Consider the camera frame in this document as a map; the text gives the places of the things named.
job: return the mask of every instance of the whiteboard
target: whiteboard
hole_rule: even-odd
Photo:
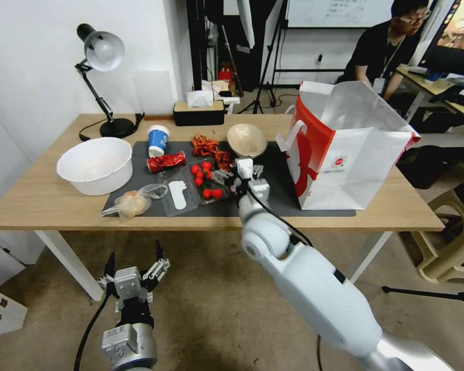
[[[390,20],[393,0],[290,0],[292,27],[373,27]]]

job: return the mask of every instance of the black tissue box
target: black tissue box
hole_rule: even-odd
[[[188,107],[186,102],[174,104],[174,121],[177,126],[223,125],[223,101],[215,100],[211,107]]]

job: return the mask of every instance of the plastic bag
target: plastic bag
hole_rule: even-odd
[[[118,213],[121,220],[144,214],[151,206],[151,199],[165,196],[168,188],[164,184],[148,184],[138,191],[129,191],[115,199],[115,206],[103,210],[101,215]]]

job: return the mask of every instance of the white plastic bowl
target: white plastic bowl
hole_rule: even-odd
[[[57,174],[88,196],[111,193],[132,176],[132,147],[118,138],[97,138],[65,152]]]
[[[228,130],[227,142],[238,156],[258,157],[267,149],[267,139],[256,126],[234,125]]]

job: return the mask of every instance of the black shirt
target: black shirt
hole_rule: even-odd
[[[390,21],[387,21],[367,29],[362,34],[341,81],[356,80],[357,65],[368,66],[366,76],[371,83],[375,78],[380,77],[385,67],[385,59],[388,62],[398,46],[393,46],[388,42],[389,27]],[[404,38],[402,45],[385,71],[385,78],[389,78],[399,65],[409,63],[419,44],[420,37],[421,34],[418,32],[416,35]]]

